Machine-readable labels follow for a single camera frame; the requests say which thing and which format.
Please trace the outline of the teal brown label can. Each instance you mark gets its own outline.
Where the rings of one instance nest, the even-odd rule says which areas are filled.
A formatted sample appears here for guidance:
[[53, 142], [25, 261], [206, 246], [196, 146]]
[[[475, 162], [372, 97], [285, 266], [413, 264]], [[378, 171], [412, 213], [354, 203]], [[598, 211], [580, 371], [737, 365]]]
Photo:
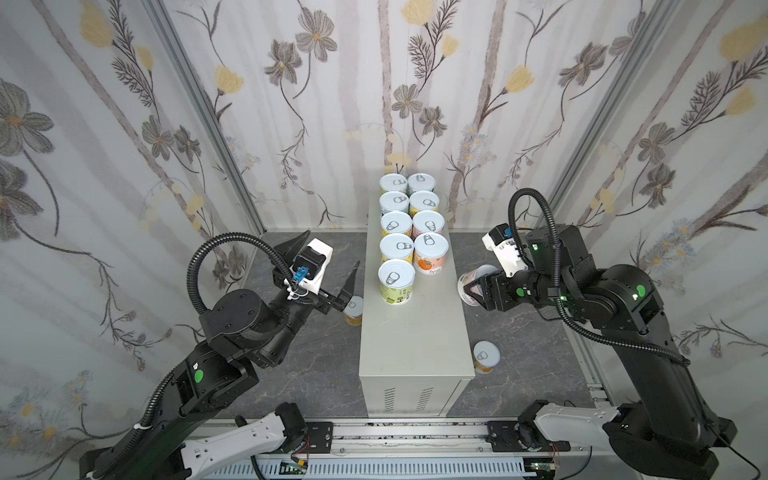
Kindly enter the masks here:
[[408, 177], [407, 192], [409, 195], [419, 191], [433, 192], [436, 188], [435, 178], [427, 173], [414, 173]]

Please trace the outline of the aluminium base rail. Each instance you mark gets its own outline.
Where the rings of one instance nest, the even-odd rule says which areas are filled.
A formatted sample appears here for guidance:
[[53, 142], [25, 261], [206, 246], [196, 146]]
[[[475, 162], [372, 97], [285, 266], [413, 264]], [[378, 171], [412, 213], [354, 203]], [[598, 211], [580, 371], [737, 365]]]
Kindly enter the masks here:
[[[620, 458], [625, 458], [645, 435], [639, 424], [621, 419], [620, 414], [617, 408], [582, 409], [548, 403], [534, 416], [521, 416], [512, 421], [533, 422], [544, 438], [551, 442], [567, 441], [571, 448], [611, 450]], [[445, 418], [332, 422], [331, 452], [319, 455], [367, 453], [393, 457], [397, 454], [412, 456], [426, 453], [446, 456], [475, 451], [491, 456], [551, 458], [565, 453], [495, 453], [486, 441], [488, 422]], [[178, 451], [185, 468], [202, 477], [246, 457], [275, 452], [289, 454], [305, 438], [307, 431], [307, 423], [294, 405], [285, 404], [281, 411], [220, 435], [184, 440]]]

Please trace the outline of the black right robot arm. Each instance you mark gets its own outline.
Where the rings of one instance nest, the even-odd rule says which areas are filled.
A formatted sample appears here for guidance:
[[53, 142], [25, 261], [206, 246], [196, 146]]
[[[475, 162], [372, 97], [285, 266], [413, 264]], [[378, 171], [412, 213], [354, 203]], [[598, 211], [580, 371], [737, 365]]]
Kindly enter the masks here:
[[553, 307], [573, 332], [612, 347], [639, 399], [601, 426], [609, 448], [645, 475], [711, 478], [719, 466], [712, 450], [730, 448], [737, 428], [701, 396], [651, 278], [633, 265], [597, 268], [579, 229], [556, 223], [533, 188], [512, 195], [507, 218], [484, 242], [512, 249], [516, 262], [471, 281], [465, 293], [487, 311]]

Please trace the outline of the red label can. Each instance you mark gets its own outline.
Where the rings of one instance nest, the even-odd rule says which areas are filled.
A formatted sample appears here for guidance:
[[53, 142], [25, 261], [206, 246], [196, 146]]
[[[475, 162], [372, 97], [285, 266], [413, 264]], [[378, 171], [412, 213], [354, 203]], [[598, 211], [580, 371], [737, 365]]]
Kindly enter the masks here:
[[414, 240], [414, 268], [423, 275], [439, 274], [449, 253], [449, 242], [441, 234], [422, 233]]

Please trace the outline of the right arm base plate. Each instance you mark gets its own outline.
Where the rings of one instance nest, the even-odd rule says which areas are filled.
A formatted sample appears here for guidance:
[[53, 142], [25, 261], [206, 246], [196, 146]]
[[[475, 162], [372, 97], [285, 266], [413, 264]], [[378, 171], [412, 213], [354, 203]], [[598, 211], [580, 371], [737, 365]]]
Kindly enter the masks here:
[[544, 438], [533, 422], [489, 421], [486, 441], [495, 453], [569, 452], [567, 441], [551, 442]]

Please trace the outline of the grey metal counter cabinet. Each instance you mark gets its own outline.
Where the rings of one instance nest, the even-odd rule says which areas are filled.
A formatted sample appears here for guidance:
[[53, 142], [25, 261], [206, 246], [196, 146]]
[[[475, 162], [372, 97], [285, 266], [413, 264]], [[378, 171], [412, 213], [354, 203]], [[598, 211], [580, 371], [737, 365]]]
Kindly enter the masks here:
[[380, 189], [369, 195], [359, 378], [372, 418], [444, 417], [475, 377], [453, 251], [434, 276], [417, 273], [411, 299], [380, 293]]

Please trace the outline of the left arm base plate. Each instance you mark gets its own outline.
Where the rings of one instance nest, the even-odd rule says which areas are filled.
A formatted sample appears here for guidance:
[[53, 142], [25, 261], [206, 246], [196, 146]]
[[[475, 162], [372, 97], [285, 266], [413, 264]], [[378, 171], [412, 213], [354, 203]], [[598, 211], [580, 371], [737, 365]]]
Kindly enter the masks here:
[[291, 450], [293, 455], [329, 454], [331, 452], [334, 424], [330, 421], [309, 422], [307, 435]]

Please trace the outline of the orange label can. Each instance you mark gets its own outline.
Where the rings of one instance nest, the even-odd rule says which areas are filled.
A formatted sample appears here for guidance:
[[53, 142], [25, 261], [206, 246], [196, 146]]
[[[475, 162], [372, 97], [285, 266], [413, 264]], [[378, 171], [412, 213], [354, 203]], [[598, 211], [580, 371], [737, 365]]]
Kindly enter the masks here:
[[475, 371], [481, 374], [490, 373], [500, 362], [499, 348], [492, 342], [478, 341], [472, 349]]

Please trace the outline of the pink label can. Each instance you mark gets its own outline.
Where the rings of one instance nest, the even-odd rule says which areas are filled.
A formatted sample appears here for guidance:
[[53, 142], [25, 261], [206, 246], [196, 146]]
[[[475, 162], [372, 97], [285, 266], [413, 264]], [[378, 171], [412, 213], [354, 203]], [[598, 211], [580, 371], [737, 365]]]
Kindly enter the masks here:
[[480, 286], [479, 279], [485, 275], [495, 274], [497, 272], [497, 267], [483, 264], [462, 274], [457, 281], [457, 291], [461, 300], [471, 307], [480, 306], [481, 303], [477, 301], [477, 297], [482, 297], [483, 289]]

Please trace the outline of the yellow label can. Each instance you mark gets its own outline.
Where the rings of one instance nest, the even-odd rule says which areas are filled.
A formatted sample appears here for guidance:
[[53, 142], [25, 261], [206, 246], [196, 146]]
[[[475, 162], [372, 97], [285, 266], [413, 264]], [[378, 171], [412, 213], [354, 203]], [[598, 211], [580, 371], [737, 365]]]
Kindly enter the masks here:
[[389, 260], [403, 260], [407, 263], [413, 261], [413, 240], [405, 234], [392, 233], [385, 235], [380, 243], [381, 263]]
[[409, 214], [415, 216], [422, 211], [437, 212], [440, 205], [439, 196], [428, 190], [420, 190], [412, 193], [409, 197]]

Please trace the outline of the green label can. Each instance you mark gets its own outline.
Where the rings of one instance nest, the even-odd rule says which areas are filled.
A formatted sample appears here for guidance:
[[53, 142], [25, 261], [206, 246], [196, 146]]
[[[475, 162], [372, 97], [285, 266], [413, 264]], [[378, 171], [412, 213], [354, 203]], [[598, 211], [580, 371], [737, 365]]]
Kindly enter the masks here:
[[379, 187], [382, 194], [388, 192], [406, 193], [408, 189], [408, 179], [398, 173], [385, 174], [379, 180]]

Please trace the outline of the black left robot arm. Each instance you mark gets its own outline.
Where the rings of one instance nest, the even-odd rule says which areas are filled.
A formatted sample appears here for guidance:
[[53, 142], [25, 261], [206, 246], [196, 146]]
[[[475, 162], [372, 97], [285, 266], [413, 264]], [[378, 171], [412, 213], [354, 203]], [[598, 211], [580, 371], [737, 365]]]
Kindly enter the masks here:
[[[226, 243], [247, 243], [270, 260], [276, 296], [265, 302], [238, 289], [207, 307], [198, 277], [209, 253]], [[344, 310], [354, 293], [350, 272], [336, 295], [322, 281], [333, 250], [303, 232], [276, 247], [243, 232], [217, 235], [193, 254], [186, 287], [204, 338], [157, 385], [141, 418], [109, 448], [86, 452], [83, 479], [202, 479], [246, 457], [289, 453], [304, 442], [308, 426], [294, 403], [224, 434], [191, 439], [208, 420], [259, 382], [258, 370], [279, 366], [313, 312]]]

